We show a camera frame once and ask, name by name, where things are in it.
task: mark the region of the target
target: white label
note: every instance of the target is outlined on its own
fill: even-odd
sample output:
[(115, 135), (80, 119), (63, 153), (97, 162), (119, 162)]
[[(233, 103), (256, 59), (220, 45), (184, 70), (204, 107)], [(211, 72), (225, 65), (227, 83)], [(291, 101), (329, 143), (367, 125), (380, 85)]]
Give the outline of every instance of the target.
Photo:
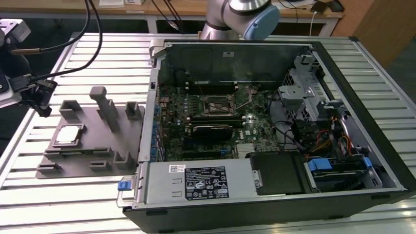
[(136, 13), (136, 14), (144, 14), (144, 11), (125, 11), (125, 13)]
[(219, 189), (216, 193), (217, 193), (217, 194), (225, 194), (225, 193), (228, 193), (228, 190), (227, 190), (227, 189)]
[(233, 57), (235, 56), (235, 53), (228, 51), (228, 52), (223, 52), (223, 57), (227, 58), (227, 57)]
[(169, 172), (184, 172), (185, 165), (169, 165)]

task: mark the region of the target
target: aluminum extrusion table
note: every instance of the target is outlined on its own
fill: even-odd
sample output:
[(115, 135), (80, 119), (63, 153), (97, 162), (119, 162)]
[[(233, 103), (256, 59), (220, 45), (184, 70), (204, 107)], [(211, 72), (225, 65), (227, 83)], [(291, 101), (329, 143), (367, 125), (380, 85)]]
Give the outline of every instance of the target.
[[(411, 171), (416, 175), (416, 106), (360, 43), (348, 38), (317, 38), (323, 42), (347, 80), (379, 123)], [(148, 46), (152, 39), (196, 39), (196, 35), (105, 34), (101, 53), (88, 69), (55, 78), (59, 87), (51, 100), (52, 116), (40, 118), (29, 110), (0, 158), (0, 233), (117, 233), (139, 234), (116, 205), (121, 176), (36, 179), (60, 114), (63, 100), (93, 105), (88, 94), (95, 85), (107, 87), (116, 104), (137, 101), (145, 105), (151, 67)], [(311, 39), (269, 37), (269, 40)], [(85, 34), (67, 48), (55, 71), (84, 65), (96, 51), (99, 36)], [(315, 220), (207, 230), (192, 233), (413, 233), (416, 201), (380, 205), (336, 220)]]

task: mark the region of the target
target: black cable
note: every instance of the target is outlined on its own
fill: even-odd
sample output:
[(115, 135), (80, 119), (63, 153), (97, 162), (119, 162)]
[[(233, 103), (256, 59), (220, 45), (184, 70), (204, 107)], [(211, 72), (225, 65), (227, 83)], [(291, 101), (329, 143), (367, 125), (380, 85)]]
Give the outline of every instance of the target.
[(296, 23), (295, 23), (295, 27), (293, 27), (293, 34), (296, 34), (297, 31), (297, 22), (299, 22), (299, 17), (297, 17), (297, 8), (295, 7), (295, 14), (296, 14)]
[(157, 9), (159, 13), (160, 13), (160, 14), (161, 14), (161, 16), (164, 17), (164, 19), (165, 19), (167, 21), (169, 21), (169, 19), (167, 18), (167, 16), (165, 16), (165, 15), (164, 15), (164, 13), (161, 12), (161, 10), (160, 10), (159, 6), (156, 5), (155, 0), (152, 0), (152, 3), (153, 3), (153, 5), (155, 5), (155, 7), (156, 7), (156, 9)]
[(156, 9), (157, 9), (157, 11), (159, 11), (159, 13), (160, 13), (161, 16), (164, 17), (164, 19), (168, 21), (168, 24), (171, 25), (171, 27), (175, 28), (180, 33), (183, 33), (180, 27), (177, 26), (177, 24), (176, 24), (175, 22), (172, 22), (172, 21), (168, 19), (168, 17), (165, 16), (165, 14), (161, 12), (159, 6), (156, 5), (155, 0), (151, 0), (151, 1), (152, 1), (152, 3), (153, 3), (153, 5), (155, 5), (155, 7), (156, 7)]
[(172, 10), (173, 10), (173, 12), (175, 12), (175, 14), (176, 14), (176, 16), (177, 16), (177, 18), (179, 18), (179, 23), (180, 23), (180, 29), (181, 29), (181, 32), (183, 32), (183, 19), (181, 19), (181, 16), (179, 15), (179, 13), (177, 13), (177, 11), (176, 11), (176, 9), (175, 9), (175, 6), (172, 5), (172, 3), (171, 3), (171, 0), (164, 0), (165, 1), (165, 3), (167, 3), (167, 5), (168, 5), (168, 7), (171, 6), (171, 8), (172, 8)]
[(60, 49), (65, 48), (68, 45), (72, 45), (81, 38), (81, 36), (84, 36), (84, 33), (87, 32), (87, 29), (88, 29), (88, 26), (89, 26), (89, 20), (91, 20), (91, 11), (89, 11), (89, 7), (88, 7), (88, 0), (84, 0), (84, 1), (85, 1), (87, 19), (85, 19), (85, 24), (84, 24), (84, 28), (83, 28), (81, 32), (67, 43), (60, 44), (60, 45), (53, 46), (53, 47), (49, 47), (49, 48), (40, 48), (39, 49), (40, 53), (52, 52), (55, 50), (60, 50)]
[(164, 2), (164, 4), (167, 5), (167, 7), (168, 7), (168, 9), (169, 9), (169, 12), (171, 12), (171, 15), (173, 16), (175, 21), (176, 21), (176, 24), (177, 24), (180, 20), (179, 20), (176, 14), (173, 13), (173, 9), (171, 8), (171, 4), (169, 4), (169, 2), (168, 2), (167, 0), (163, 0), (163, 2)]
[(95, 61), (95, 59), (97, 58), (99, 56), (99, 53), (100, 53), (100, 50), (101, 50), (101, 46), (103, 46), (103, 31), (101, 31), (101, 20), (100, 20), (100, 16), (99, 16), (99, 11), (96, 9), (96, 6), (93, 5), (93, 2), (92, 0), (88, 0), (89, 4), (91, 4), (91, 7), (92, 7), (92, 10), (93, 10), (93, 13), (96, 14), (96, 21), (97, 21), (97, 28), (99, 28), (99, 46), (97, 46), (97, 50), (91, 58), (91, 60), (85, 63), (84, 66), (79, 67), (79, 68), (75, 68), (75, 69), (71, 69), (71, 70), (67, 70), (67, 71), (61, 71), (61, 72), (56, 72), (56, 73), (52, 73), (52, 74), (47, 74), (47, 75), (43, 75), (43, 76), (39, 76), (39, 77), (35, 77), (32, 79), (32, 82), (36, 82), (39, 80), (43, 80), (43, 79), (48, 79), (51, 77), (56, 77), (56, 76), (61, 76), (64, 74), (69, 74), (69, 73), (73, 73), (73, 72), (77, 72), (80, 70), (84, 70), (91, 64), (92, 62)]
[(288, 7), (288, 6), (285, 6), (285, 5), (281, 3), (280, 0), (277, 0), (277, 1), (279, 1), (280, 5), (281, 5), (284, 8), (287, 8), (287, 9), (307, 10), (307, 8), (297, 8), (289, 1), (288, 1), (288, 3), (289, 3), (293, 7)]
[(277, 1), (279, 1), (280, 5), (281, 5), (284, 8), (287, 8), (287, 9), (295, 9), (296, 24), (295, 24), (295, 27), (293, 27), (293, 32), (295, 32), (293, 34), (296, 34), (296, 26), (297, 26), (297, 22), (299, 22), (297, 10), (307, 10), (307, 8), (297, 8), (289, 1), (288, 1), (288, 3), (292, 5), (292, 7), (288, 7), (288, 6), (285, 6), (285, 5), (281, 3), (280, 0), (277, 0)]

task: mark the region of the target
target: warning label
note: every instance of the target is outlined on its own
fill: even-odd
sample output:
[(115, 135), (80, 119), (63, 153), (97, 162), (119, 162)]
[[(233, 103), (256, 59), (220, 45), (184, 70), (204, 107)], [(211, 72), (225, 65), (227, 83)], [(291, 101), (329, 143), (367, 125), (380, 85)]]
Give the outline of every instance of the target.
[(229, 197), (225, 167), (187, 168), (184, 176), (189, 201)]

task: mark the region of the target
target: red wire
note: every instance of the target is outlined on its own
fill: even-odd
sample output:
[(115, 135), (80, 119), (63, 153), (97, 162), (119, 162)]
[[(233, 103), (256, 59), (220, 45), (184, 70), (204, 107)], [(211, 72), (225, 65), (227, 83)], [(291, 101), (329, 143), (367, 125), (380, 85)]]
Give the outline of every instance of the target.
[(328, 132), (328, 130), (321, 130), (319, 133), (317, 133), (317, 137), (316, 137), (316, 144), (319, 143), (319, 138), (320, 138), (320, 135), (323, 133)]

